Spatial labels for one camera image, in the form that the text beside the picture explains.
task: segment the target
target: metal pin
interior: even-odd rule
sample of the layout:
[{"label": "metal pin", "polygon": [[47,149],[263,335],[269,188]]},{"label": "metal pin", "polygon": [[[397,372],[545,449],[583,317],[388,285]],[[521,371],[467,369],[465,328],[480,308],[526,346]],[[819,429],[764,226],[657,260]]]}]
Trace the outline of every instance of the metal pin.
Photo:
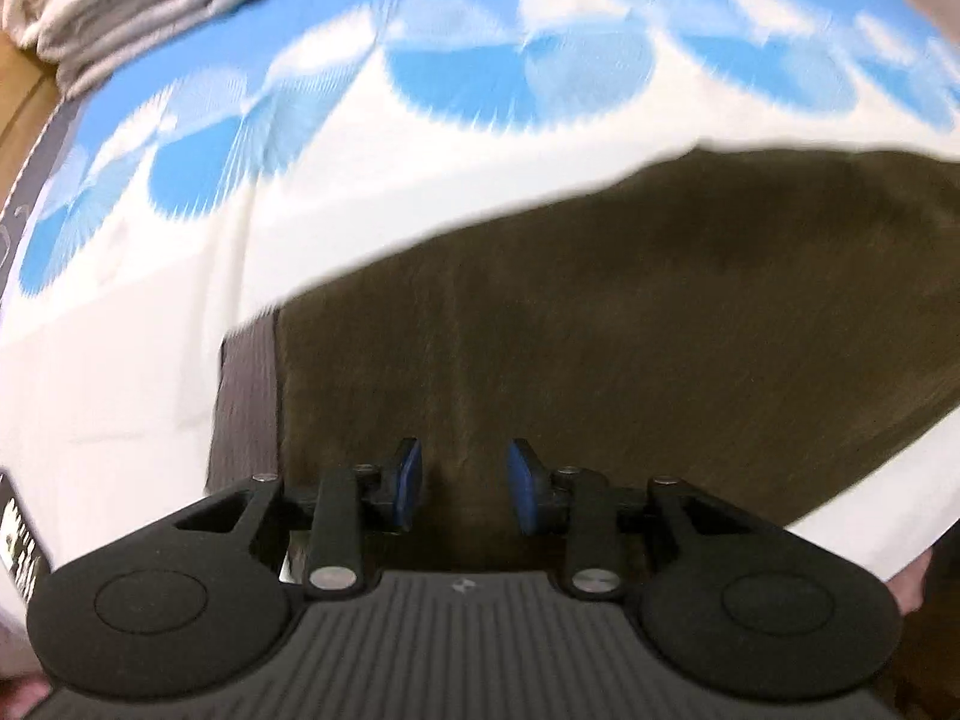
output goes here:
[{"label": "metal pin", "polygon": [[310,572],[310,584],[320,590],[346,590],[356,581],[357,575],[344,565],[325,565]]},{"label": "metal pin", "polygon": [[573,575],[573,586],[590,595],[613,592],[620,586],[620,576],[606,568],[584,568]]}]

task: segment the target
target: black plastic device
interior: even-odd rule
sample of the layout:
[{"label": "black plastic device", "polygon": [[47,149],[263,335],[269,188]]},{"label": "black plastic device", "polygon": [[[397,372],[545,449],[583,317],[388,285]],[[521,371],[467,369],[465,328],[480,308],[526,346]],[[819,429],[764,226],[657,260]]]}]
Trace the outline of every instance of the black plastic device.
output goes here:
[{"label": "black plastic device", "polygon": [[27,625],[56,689],[31,720],[894,717],[866,688],[899,639],[886,587],[679,479],[613,488],[517,440],[512,502],[523,533],[565,536],[554,575],[371,572],[363,532],[411,529],[421,462],[407,439],[313,490],[254,477],[54,571]]}]

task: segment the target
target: grey fabric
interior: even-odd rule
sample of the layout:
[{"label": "grey fabric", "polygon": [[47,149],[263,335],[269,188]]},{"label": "grey fabric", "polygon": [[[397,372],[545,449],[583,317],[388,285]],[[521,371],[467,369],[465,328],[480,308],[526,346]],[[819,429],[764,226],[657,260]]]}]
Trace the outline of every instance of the grey fabric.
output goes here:
[{"label": "grey fabric", "polygon": [[206,488],[216,493],[255,473],[277,473],[275,315],[224,340]]}]

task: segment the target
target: black clamp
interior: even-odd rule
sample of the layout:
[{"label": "black clamp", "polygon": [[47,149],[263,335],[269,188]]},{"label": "black clamp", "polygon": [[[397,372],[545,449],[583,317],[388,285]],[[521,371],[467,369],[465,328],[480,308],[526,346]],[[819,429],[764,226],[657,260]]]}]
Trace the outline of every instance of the black clamp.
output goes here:
[{"label": "black clamp", "polygon": [[524,440],[508,468],[523,533],[566,536],[560,583],[577,598],[623,596],[620,534],[642,533],[654,575],[629,613],[703,685],[808,701],[867,682],[896,647],[901,620],[876,577],[682,480],[611,488],[593,471],[548,471]]},{"label": "black clamp", "polygon": [[[317,490],[258,475],[64,565],[27,616],[44,670],[124,699],[194,693],[252,668],[309,599],[368,586],[363,528],[409,530],[421,445],[382,466],[334,469]],[[301,589],[277,581],[291,531],[310,530]]]}]

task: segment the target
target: logo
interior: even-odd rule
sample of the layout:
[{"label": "logo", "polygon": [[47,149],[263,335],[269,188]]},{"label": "logo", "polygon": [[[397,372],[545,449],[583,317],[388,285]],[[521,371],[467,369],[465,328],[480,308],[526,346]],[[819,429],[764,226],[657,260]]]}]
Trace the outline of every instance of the logo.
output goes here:
[{"label": "logo", "polygon": [[472,593],[474,590],[479,589],[479,585],[473,579],[467,579],[467,577],[461,577],[453,584],[450,584],[450,589],[454,592],[458,592],[461,595],[467,595]]}]

